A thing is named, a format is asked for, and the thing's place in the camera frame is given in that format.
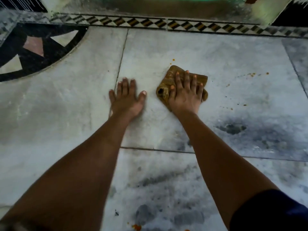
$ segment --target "hand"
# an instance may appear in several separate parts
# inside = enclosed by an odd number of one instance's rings
[[[169,105],[172,112],[178,117],[183,112],[198,113],[203,92],[203,84],[200,84],[197,91],[197,76],[194,75],[191,85],[189,71],[185,71],[184,87],[182,85],[179,72],[175,75],[176,88],[170,87]]]
[[[114,90],[109,91],[112,115],[124,115],[131,121],[143,109],[146,96],[146,91],[142,91],[136,98],[136,81],[132,79],[129,85],[124,77],[118,82],[117,95]]]

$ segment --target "shirt sleeve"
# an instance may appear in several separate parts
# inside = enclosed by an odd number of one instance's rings
[[[232,216],[230,231],[308,230],[308,209],[279,190],[263,191]]]

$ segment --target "forearm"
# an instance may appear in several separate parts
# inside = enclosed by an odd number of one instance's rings
[[[52,230],[98,230],[128,123],[112,116],[46,171],[4,219],[21,217]]]
[[[182,113],[179,120],[227,228],[233,213],[249,198],[264,190],[277,189],[264,174],[215,135],[196,114]]]

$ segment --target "person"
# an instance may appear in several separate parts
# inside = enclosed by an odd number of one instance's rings
[[[183,125],[198,165],[228,230],[301,230],[308,209],[289,198],[233,151],[198,117],[202,84],[175,77],[169,104]],[[146,92],[123,78],[110,90],[112,116],[89,139],[49,168],[2,218],[2,230],[98,231],[125,129],[137,117]]]

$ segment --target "orange stain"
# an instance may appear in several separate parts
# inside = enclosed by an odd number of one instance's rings
[[[141,230],[141,225],[132,225],[132,228],[136,231],[140,231]]]

